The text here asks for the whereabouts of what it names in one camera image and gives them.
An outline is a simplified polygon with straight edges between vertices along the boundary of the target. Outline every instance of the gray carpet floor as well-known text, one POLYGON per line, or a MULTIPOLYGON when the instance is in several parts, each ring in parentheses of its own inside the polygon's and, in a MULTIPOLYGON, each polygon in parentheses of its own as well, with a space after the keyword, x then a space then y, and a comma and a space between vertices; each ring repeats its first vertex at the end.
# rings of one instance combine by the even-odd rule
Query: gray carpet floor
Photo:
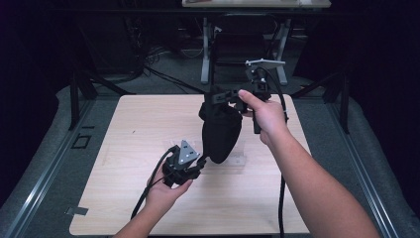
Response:
MULTIPOLYGON (((292 77, 293 68, 298 59, 303 42, 289 41, 284 53, 288 85, 283 86, 283 93, 291 94, 300 89, 300 85, 310 83, 305 78, 292 77)), ((207 89, 200 83, 201 58, 188 58, 174 54, 162 54, 151 65, 152 68, 179 78, 191 85, 207 89)), ((117 76, 107 77, 110 80, 117 76)), ((120 87, 138 94, 180 94, 195 93, 189 89, 181 90, 172 83, 163 81, 147 72, 141 77, 118 84, 120 87)), ((71 216, 65 214, 69 207, 75 207, 82 195, 91 168, 99 152, 109 122, 118 103, 118 95, 108 88, 96 85, 100 96, 94 101, 85 101, 80 97, 85 111, 80 124, 73 132, 68 132, 70 125, 69 89, 65 88, 57 94, 60 105, 52 126, 43 143, 35 154, 26 173, 16 186, 12 195, 0 210, 0 236, 10 234, 19 217, 22 207, 34 187, 37 186, 45 169, 62 151, 61 163, 57 165, 57 173, 53 175, 46 193, 39 197, 34 212, 22 227, 23 237, 72 237, 68 232, 71 216), (88 135, 90 141, 85 149, 71 149, 74 134, 88 135)), ((365 207, 371 219, 376 221, 366 192, 355 173, 352 153, 347 140, 351 140, 357 149, 367 173, 374 185, 386 214, 395 229, 391 236, 384 237, 420 237, 420 222, 406 204, 398 183, 386 162, 380 144, 371 131, 360 106, 353 100, 349 108, 350 135, 343 136, 337 125, 336 104, 324 104, 321 95, 323 88, 318 88, 303 98, 294 99, 294 104, 302 123, 313 157, 335 178, 337 178, 365 207)), ((309 234, 287 234, 286 237, 310 237, 309 234)))

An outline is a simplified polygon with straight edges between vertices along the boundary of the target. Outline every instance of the person's right hand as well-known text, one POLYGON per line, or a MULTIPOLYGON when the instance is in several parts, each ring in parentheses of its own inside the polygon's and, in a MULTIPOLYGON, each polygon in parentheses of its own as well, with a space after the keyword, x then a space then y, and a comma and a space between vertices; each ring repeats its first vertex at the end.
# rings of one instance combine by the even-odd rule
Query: person's right hand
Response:
POLYGON ((257 122, 262 128, 260 138, 264 144, 269 146, 272 135, 287 130, 280 103, 270 100, 263 102, 246 90, 240 90, 239 97, 256 112, 257 122))

